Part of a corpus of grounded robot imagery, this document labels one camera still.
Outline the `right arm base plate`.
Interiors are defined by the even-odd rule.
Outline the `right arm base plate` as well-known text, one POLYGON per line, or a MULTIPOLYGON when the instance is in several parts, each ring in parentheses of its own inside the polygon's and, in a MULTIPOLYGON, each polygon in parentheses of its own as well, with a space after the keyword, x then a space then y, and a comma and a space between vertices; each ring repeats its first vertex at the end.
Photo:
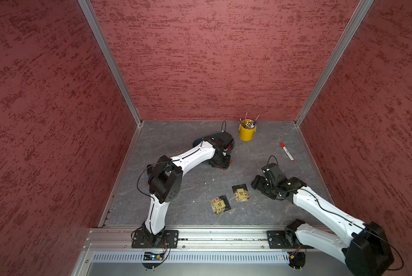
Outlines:
POLYGON ((270 249, 296 250, 299 247, 303 250, 313 249, 300 243, 294 232, 274 230, 266 233, 270 249))

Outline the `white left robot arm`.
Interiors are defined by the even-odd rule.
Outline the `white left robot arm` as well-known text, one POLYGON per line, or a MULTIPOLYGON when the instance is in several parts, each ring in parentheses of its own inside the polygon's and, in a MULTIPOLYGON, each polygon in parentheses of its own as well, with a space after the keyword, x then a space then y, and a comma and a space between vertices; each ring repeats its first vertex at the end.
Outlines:
POLYGON ((234 144, 232 135, 222 131, 198 140, 197 145, 182 154, 163 155, 147 167, 151 203, 143 233, 150 241, 163 235, 169 203, 180 192, 183 176, 204 162, 213 168, 228 169, 234 144))

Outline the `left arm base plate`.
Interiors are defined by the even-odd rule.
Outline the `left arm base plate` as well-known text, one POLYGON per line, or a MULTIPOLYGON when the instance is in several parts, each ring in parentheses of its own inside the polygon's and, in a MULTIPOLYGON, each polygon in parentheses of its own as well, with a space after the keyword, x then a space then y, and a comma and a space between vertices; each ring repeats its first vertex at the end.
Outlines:
POLYGON ((131 234, 132 248, 177 248, 177 243, 177 230, 163 230, 153 235, 146 228, 138 228, 131 234))

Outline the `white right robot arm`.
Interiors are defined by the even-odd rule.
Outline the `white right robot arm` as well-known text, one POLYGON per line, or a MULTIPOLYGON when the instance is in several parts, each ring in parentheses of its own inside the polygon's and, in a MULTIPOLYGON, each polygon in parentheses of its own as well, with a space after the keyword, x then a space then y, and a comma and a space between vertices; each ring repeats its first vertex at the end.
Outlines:
POLYGON ((301 268, 305 262, 303 250, 312 247, 345 264, 355 276, 381 276, 389 270, 395 259, 380 225, 348 215, 302 180, 288 179, 275 163, 265 165, 262 172, 251 183, 254 190, 272 200, 289 201, 330 229, 322 231, 296 219, 278 234, 270 231, 269 247, 289 249, 290 267, 301 268))

